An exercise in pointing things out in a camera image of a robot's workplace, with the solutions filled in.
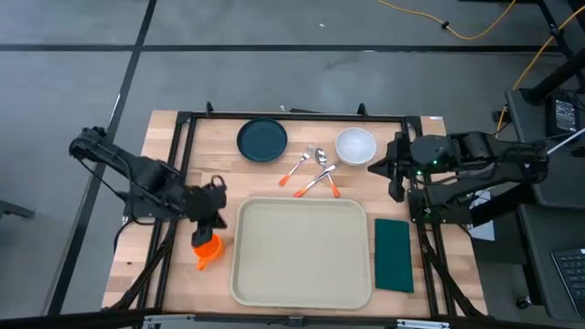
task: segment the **beige tray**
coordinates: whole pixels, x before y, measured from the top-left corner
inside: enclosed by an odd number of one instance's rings
[[[242,203],[231,267],[241,304],[357,309],[372,293],[367,217],[346,199]]]

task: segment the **wooden tabletop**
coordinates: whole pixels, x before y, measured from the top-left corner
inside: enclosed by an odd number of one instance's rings
[[[166,160],[173,136],[177,111],[154,111],[144,140],[143,155]],[[445,134],[440,117],[422,117],[424,134]],[[388,180],[367,172],[365,166],[343,165],[333,173],[333,179],[342,197],[357,201],[367,212],[369,250],[374,287],[374,219],[388,218],[410,223],[410,250],[414,293],[391,292],[374,289],[370,301],[359,310],[326,310],[298,308],[248,307],[237,303],[229,293],[229,273],[233,252],[234,228],[237,209],[251,196],[292,196],[309,182],[322,168],[314,161],[302,164],[284,187],[279,180],[301,158],[309,143],[321,147],[329,161],[337,160],[335,138],[343,129],[362,127],[376,138],[375,160],[386,152],[386,143],[400,131],[398,123],[391,122],[308,122],[284,120],[281,124],[288,133],[288,145],[284,154],[273,163],[257,164],[246,160],[238,151],[236,136],[244,120],[198,119],[195,141],[189,160],[186,182],[204,185],[212,175],[222,175],[228,186],[228,205],[219,210],[228,228],[216,230],[226,241],[226,252],[219,261],[211,263],[204,271],[197,271],[197,257],[191,249],[191,234],[196,224],[182,220],[178,224],[166,285],[163,310],[169,313],[244,313],[244,314],[303,314],[344,316],[428,317],[429,304],[416,227],[409,221],[406,203],[396,203],[388,195]],[[182,131],[175,166],[180,166],[185,146],[186,129]],[[310,189],[304,197],[332,197],[329,182],[323,180]],[[449,270],[463,293],[473,305],[486,312],[484,294],[475,264],[469,237],[455,225],[443,225],[443,243]],[[103,306],[117,302],[130,287],[144,267],[146,252],[151,238],[151,227],[131,225],[120,236],[114,255],[110,278],[103,297]],[[147,305],[154,304],[158,270],[153,275]],[[435,289],[440,311],[445,305],[440,279],[436,272]]]

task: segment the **fork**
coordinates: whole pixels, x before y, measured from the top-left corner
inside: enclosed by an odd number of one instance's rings
[[[311,157],[311,155],[314,152],[314,145],[313,144],[309,144],[309,146],[307,146],[307,149],[304,150],[303,152],[303,156],[301,157],[301,161],[299,161],[298,163],[296,163],[296,165],[294,166],[294,168],[288,173],[286,174],[285,177],[283,177],[281,179],[281,181],[278,183],[280,186],[284,186],[286,184],[286,182],[289,180],[289,178],[291,178],[291,175],[294,173],[294,171],[296,170],[296,168],[299,167],[299,165],[301,165],[303,163],[304,160],[308,159]]]

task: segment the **cable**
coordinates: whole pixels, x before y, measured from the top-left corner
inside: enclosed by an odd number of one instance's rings
[[[465,234],[467,234],[469,236],[469,238],[473,238],[472,234],[469,233],[469,229],[465,228],[465,226],[463,224],[457,224],[457,226],[459,226],[463,230],[463,232],[465,232]]]
[[[570,134],[572,134],[572,133],[574,133],[574,132],[560,133],[560,134],[557,134],[557,135],[549,136],[549,137],[547,137],[547,138],[539,139],[539,140],[537,140],[537,141],[534,141],[534,142],[532,142],[532,143],[537,143],[537,142],[544,142],[544,141],[547,141],[547,140],[551,140],[551,139],[555,139],[555,138],[559,138],[559,137],[568,136],[568,135],[570,135]]]
[[[77,161],[80,162],[81,165],[83,165],[83,167],[85,169],[87,169],[94,177],[98,178],[98,180],[104,184],[106,187],[108,187],[117,197],[120,197],[120,193],[116,192],[116,190],[114,190],[108,183],[106,183],[103,179],[101,179],[101,177],[99,177],[93,170],[91,170],[86,164],[83,163],[83,161],[81,161],[81,159],[77,159]]]
[[[506,122],[505,125],[502,128],[500,128],[499,131],[492,133],[492,136],[499,134],[501,131],[503,131],[505,129],[505,127],[508,126],[508,124],[510,124],[510,122]]]
[[[580,14],[580,12],[582,12],[583,10],[585,10],[585,5],[581,8],[579,8],[576,12],[573,13],[573,15],[569,16],[569,18],[567,18],[567,20],[565,20],[563,22],[563,24],[561,24],[558,27],[558,31],[562,30],[563,28],[565,28],[565,25],[568,24],[571,20],[573,20],[573,18],[575,18],[578,14]],[[532,67],[534,66],[534,64],[537,62],[538,58],[540,57],[540,55],[542,54],[542,52],[545,50],[546,47],[548,47],[548,45],[552,42],[554,37],[549,37],[547,42],[545,42],[544,45],[542,45],[542,47],[540,48],[540,50],[538,51],[538,53],[534,56],[534,58],[532,58],[532,61],[530,62],[530,64],[528,64],[528,66],[524,69],[524,71],[522,72],[522,74],[520,75],[520,78],[518,78],[518,80],[516,81],[516,83],[514,84],[514,87],[512,88],[512,90],[517,90],[518,86],[520,85],[520,82],[524,79],[525,75],[528,73],[528,71],[530,69],[532,69]],[[500,127],[502,126],[502,121],[504,120],[504,114],[505,111],[507,110],[507,106],[504,106],[504,108],[502,109],[502,113],[500,114],[500,120],[497,123],[497,128],[496,130],[499,131]]]
[[[431,14],[427,14],[427,13],[422,13],[422,12],[418,12],[415,10],[410,10],[410,9],[405,9],[405,8],[401,8],[399,6],[393,5],[391,3],[388,3],[384,0],[378,0],[379,3],[381,3],[382,5],[387,5],[391,8],[394,8],[396,10],[399,10],[401,12],[404,13],[408,13],[408,14],[413,14],[413,15],[418,15],[418,16],[423,16],[423,17],[427,17],[429,19],[432,19],[433,21],[441,24],[441,28],[446,28],[447,30],[449,30],[449,32],[453,33],[454,36],[458,37],[461,40],[475,40],[477,38],[483,37],[486,34],[488,34],[498,23],[500,23],[500,21],[502,20],[502,18],[504,18],[504,16],[506,16],[508,14],[508,12],[510,11],[510,9],[512,9],[512,6],[514,6],[514,4],[516,3],[517,0],[512,0],[512,2],[510,3],[510,5],[508,5],[508,7],[505,9],[504,13],[502,13],[502,15],[500,15],[495,21],[494,23],[492,23],[491,26],[489,26],[484,32],[478,34],[477,36],[473,36],[473,37],[464,37],[462,35],[460,35],[459,33],[455,32],[455,30],[453,30],[452,28],[449,27],[449,22],[443,22],[442,20],[440,20],[439,18],[431,15]]]
[[[581,110],[581,111],[584,111],[584,112],[585,112],[585,103],[583,103],[583,102],[581,101],[581,99],[579,98],[579,94],[578,94],[578,93],[577,93],[575,90],[570,90],[570,92],[572,92],[572,94],[573,94],[573,98],[574,98],[575,100],[577,100],[577,103],[578,103],[578,104],[574,104],[574,103],[573,103],[573,105],[574,105],[576,108],[579,108],[579,110]]]
[[[108,150],[105,146],[101,145],[100,143],[96,143],[97,146],[99,146],[100,148],[102,148],[103,150],[105,150],[106,152],[110,152],[110,150]],[[127,196],[127,202],[129,204],[129,214],[128,214],[128,218],[130,219],[131,222],[136,223],[138,225],[153,225],[154,223],[143,223],[138,221],[138,219],[136,219],[136,216],[134,215],[134,178],[133,178],[133,174],[132,174],[132,169],[130,168],[130,165],[128,164],[128,162],[122,158],[119,154],[115,154],[115,156],[120,159],[120,161],[124,164],[124,166],[126,167],[126,174],[128,175],[128,196]]]
[[[415,178],[416,182],[419,184],[423,184],[426,186],[436,186],[436,185],[441,185],[442,183],[446,183],[449,182],[453,179],[473,179],[473,180],[490,180],[494,177],[495,175],[495,171],[497,169],[497,167],[500,165],[500,163],[494,163],[494,166],[492,167],[492,169],[490,170],[490,174],[487,176],[480,176],[481,174],[487,172],[484,171],[482,173],[479,173],[479,175],[450,175],[449,177],[440,179],[436,182],[429,182],[429,183],[425,183],[421,180],[419,180],[418,178]]]
[[[118,248],[118,238],[120,237],[120,234],[122,234],[122,231],[130,224],[132,224],[133,222],[128,220],[126,223],[124,223],[124,225],[122,225],[118,231],[116,232],[116,236],[113,238],[113,252],[116,253],[116,249]]]
[[[579,130],[576,133],[573,133],[569,138],[567,138],[566,140],[560,142],[557,146],[551,148],[550,150],[547,151],[547,155],[551,155],[553,152],[557,151],[561,146],[563,146],[564,144],[572,141],[573,139],[577,138],[577,136],[579,136],[580,134],[585,132],[585,128]]]

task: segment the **green cloth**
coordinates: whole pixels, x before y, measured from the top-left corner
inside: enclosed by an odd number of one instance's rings
[[[409,223],[390,219],[375,223],[376,288],[414,292]]]

